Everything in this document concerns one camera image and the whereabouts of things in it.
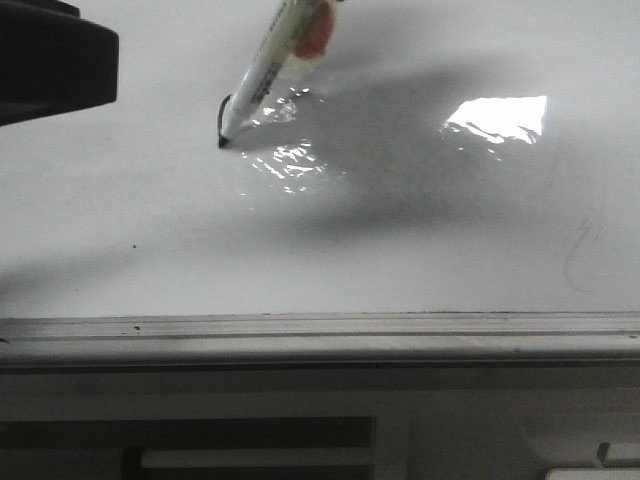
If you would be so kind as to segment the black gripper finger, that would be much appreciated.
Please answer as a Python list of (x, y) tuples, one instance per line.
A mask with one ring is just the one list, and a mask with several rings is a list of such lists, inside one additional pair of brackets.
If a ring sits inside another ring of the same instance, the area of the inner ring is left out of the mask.
[(119, 37), (63, 1), (1, 3), (1, 124), (117, 99)]

